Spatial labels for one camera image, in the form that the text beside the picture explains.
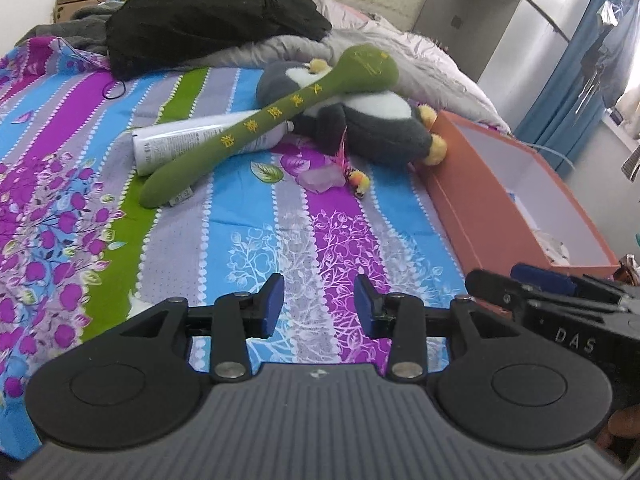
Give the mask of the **orange cardboard box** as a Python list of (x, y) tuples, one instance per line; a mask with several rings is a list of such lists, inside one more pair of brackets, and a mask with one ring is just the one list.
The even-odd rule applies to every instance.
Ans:
[(507, 274), (518, 263), (600, 278), (616, 271), (616, 255), (536, 151), (449, 112), (438, 114), (433, 131), (447, 155), (416, 173), (463, 272)]

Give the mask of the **blue curtain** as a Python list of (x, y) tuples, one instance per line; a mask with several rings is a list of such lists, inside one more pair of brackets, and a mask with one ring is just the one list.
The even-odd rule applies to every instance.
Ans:
[(567, 176), (609, 108), (624, 94), (639, 40), (639, 0), (590, 0), (558, 65), (515, 129)]

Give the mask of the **grey white cabinet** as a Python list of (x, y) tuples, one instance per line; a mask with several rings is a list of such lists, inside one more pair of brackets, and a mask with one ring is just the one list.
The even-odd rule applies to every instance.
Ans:
[(440, 42), (510, 128), (532, 107), (589, 0), (425, 0), (414, 29)]

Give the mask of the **black garment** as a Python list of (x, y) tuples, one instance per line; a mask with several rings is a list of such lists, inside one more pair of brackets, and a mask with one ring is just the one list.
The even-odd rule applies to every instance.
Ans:
[(312, 0), (127, 0), (106, 22), (112, 75), (130, 80), (215, 52), (332, 25)]

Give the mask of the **pink feather toy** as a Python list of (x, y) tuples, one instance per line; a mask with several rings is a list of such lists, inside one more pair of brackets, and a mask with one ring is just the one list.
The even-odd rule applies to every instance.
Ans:
[(334, 156), (319, 168), (302, 171), (296, 182), (306, 191), (322, 194), (332, 188), (349, 188), (358, 200), (369, 191), (370, 178), (361, 170), (352, 166), (346, 154), (347, 128), (344, 128), (338, 150)]

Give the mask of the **grey white penguin plush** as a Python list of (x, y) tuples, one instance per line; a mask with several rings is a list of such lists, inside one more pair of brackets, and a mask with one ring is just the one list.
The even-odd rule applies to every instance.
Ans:
[[(314, 58), (308, 63), (279, 61), (269, 65), (257, 85), (256, 100), (265, 107), (326, 76), (331, 67)], [(432, 131), (437, 113), (414, 105), (393, 91), (349, 93), (309, 107), (293, 118), (294, 132), (311, 139), (319, 151), (339, 148), (369, 162), (405, 167), (410, 162), (440, 164), (447, 143)]]

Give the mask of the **brown cardboard box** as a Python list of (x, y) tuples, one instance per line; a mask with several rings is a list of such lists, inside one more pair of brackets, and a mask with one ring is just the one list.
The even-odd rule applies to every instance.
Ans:
[(97, 6), (106, 0), (56, 0), (53, 8), (53, 21), (64, 23), (70, 20), (72, 15), (86, 6)]

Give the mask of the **white cosmetic tube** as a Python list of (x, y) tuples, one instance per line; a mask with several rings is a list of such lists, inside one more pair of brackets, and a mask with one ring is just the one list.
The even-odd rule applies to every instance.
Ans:
[(152, 174), (157, 168), (177, 158), (209, 138), (240, 122), (254, 110), (164, 122), (131, 131), (134, 166), (139, 176)]

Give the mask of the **colourful striped floral bedsheet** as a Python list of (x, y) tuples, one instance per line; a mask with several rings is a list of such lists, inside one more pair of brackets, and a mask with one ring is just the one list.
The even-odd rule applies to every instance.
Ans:
[(363, 160), (372, 188), (322, 194), (295, 178), (328, 158), (286, 136), (235, 155), (157, 209), (131, 131), (254, 110), (258, 70), (200, 68), (119, 82), (102, 56), (58, 38), (29, 40), (1, 61), (1, 448), (39, 439), (24, 396), (35, 371), (169, 296), (191, 306), (256, 292), (284, 277), (274, 334), (250, 362), (384, 365), (387, 340), (363, 335), (352, 282), (444, 308), (463, 278), (430, 198), (409, 170)]

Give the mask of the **green plush stick toy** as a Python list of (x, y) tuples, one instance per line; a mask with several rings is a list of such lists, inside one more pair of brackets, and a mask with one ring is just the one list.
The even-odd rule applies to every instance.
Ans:
[(309, 107), (347, 93), (390, 90), (398, 78), (398, 68), (390, 54), (372, 44), (350, 47), (319, 79), (263, 107), (224, 130), (220, 136), (208, 139), (155, 170), (142, 185), (139, 204), (146, 209), (155, 209), (169, 203), (241, 148)]

